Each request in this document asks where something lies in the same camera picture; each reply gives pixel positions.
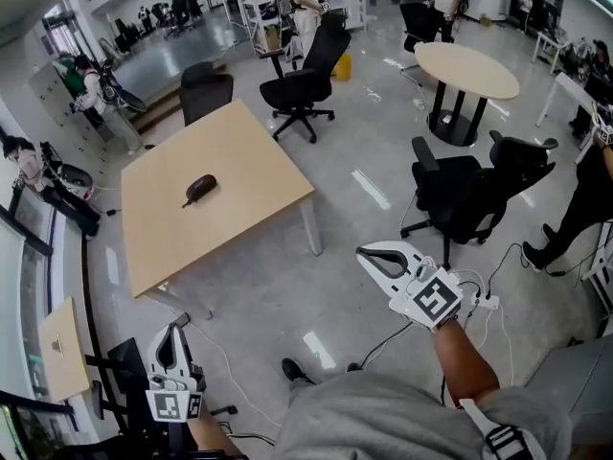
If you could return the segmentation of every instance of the round table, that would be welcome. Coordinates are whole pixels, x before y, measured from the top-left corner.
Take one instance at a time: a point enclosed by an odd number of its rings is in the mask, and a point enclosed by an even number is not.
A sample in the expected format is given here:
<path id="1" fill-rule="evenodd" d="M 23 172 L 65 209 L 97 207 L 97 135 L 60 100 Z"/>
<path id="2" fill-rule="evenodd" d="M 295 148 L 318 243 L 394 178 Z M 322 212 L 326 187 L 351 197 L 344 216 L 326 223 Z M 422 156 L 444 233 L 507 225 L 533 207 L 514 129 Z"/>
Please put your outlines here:
<path id="1" fill-rule="evenodd" d="M 415 57 L 420 67 L 439 81 L 428 124 L 430 131 L 449 145 L 466 147 L 475 143 L 488 99 L 508 100 L 519 94 L 519 83 L 507 68 L 466 46 L 421 43 L 415 46 Z M 460 89 L 453 111 L 441 110 L 448 85 Z M 466 92 L 480 96 L 472 122 L 460 114 Z"/>

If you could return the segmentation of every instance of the extension cord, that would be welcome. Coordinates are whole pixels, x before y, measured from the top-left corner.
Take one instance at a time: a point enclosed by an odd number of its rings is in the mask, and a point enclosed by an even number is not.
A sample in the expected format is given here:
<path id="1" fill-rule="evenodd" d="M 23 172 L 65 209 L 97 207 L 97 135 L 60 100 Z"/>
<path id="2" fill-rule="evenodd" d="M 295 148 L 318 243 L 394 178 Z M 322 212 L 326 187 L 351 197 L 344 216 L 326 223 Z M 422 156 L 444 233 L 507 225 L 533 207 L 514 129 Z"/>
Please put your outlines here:
<path id="1" fill-rule="evenodd" d="M 482 307 L 484 309 L 492 309 L 497 311 L 500 308 L 500 298 L 496 295 L 491 295 L 488 299 L 477 298 L 476 293 L 470 297 L 470 303 L 473 307 Z"/>

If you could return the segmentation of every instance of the white shelving unit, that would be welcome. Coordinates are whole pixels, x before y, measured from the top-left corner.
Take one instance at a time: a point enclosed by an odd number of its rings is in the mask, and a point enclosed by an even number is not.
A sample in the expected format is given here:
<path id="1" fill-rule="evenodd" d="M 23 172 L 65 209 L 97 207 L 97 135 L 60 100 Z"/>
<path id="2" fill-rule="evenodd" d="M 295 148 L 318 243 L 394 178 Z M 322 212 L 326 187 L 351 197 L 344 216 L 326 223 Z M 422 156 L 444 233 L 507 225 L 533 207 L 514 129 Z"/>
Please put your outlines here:
<path id="1" fill-rule="evenodd" d="M 238 4 L 244 8 L 248 16 L 247 31 L 251 37 L 254 51 L 269 53 L 279 48 L 271 48 L 266 33 L 277 33 L 279 46 L 281 45 L 281 19 L 277 16 L 264 19 L 261 15 L 260 5 L 272 3 L 275 0 L 239 0 Z M 330 10 L 343 10 L 347 16 L 347 29 L 366 29 L 366 0 L 329 0 Z"/>

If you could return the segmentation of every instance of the person wearing backpack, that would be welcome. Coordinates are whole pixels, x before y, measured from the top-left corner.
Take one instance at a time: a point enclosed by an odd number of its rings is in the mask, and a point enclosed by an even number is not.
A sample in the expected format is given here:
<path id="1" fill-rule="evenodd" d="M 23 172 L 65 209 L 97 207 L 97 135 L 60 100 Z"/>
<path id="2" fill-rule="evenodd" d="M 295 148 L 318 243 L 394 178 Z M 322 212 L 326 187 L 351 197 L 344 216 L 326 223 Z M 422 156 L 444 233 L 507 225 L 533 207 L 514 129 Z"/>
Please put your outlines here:
<path id="1" fill-rule="evenodd" d="M 122 115 L 119 108 L 104 99 L 100 74 L 94 69 L 89 58 L 80 55 L 75 58 L 75 68 L 85 81 L 87 91 L 75 102 L 75 108 L 80 110 L 93 107 L 102 116 L 104 122 L 115 136 L 124 138 L 127 144 L 127 154 L 133 155 L 143 143 L 134 126 Z"/>
<path id="2" fill-rule="evenodd" d="M 313 44 L 315 31 L 319 27 L 320 17 L 326 11 L 319 0 L 293 0 L 294 24 L 303 42 L 303 54 L 306 58 Z"/>
<path id="3" fill-rule="evenodd" d="M 430 2 L 430 19 L 436 31 L 441 30 L 443 42 L 453 42 L 451 30 L 462 0 L 432 0 Z"/>

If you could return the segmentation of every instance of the power strip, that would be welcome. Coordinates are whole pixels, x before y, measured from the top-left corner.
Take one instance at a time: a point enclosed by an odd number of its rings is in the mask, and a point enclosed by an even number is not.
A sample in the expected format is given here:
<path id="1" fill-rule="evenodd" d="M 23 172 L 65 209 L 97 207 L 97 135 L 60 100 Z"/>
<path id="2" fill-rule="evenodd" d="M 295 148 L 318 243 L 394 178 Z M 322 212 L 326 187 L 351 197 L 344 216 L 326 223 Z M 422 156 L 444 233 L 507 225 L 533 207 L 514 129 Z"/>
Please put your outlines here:
<path id="1" fill-rule="evenodd" d="M 470 297 L 470 303 L 473 307 L 475 306 L 475 304 L 477 304 L 477 298 L 474 294 Z M 481 296 L 481 298 L 479 298 L 477 307 L 483 307 L 484 309 L 494 309 L 497 311 L 500 308 L 500 298 L 498 298 L 496 295 L 491 295 L 489 299 L 486 300 L 484 296 Z"/>

